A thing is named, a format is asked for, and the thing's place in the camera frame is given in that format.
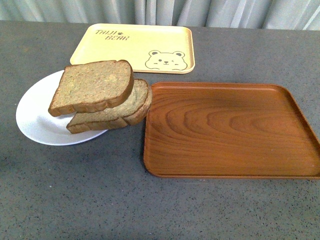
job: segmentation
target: brown tray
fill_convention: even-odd
[[[158,177],[320,178],[320,144],[292,95],[272,84],[159,82],[144,164]]]

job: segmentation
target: tray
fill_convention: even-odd
[[[320,178],[320,144],[272,84],[159,82],[146,117],[147,170],[176,178]]]
[[[70,63],[127,60],[135,72],[186,74],[195,67],[192,32],[180,26],[90,26]]]

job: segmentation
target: curtain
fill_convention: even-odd
[[[0,0],[0,20],[320,30],[320,0]]]

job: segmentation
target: stack of bread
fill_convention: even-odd
[[[53,117],[76,112],[66,128],[72,133],[123,128],[141,122],[152,91],[134,79],[126,60],[66,66],[48,112]]]

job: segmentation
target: countertop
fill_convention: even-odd
[[[0,21],[0,239],[319,239],[319,180],[153,176],[145,121],[70,146],[25,137],[21,97],[70,64],[89,26]],[[320,137],[320,31],[190,29],[192,72],[135,77],[281,85]]]

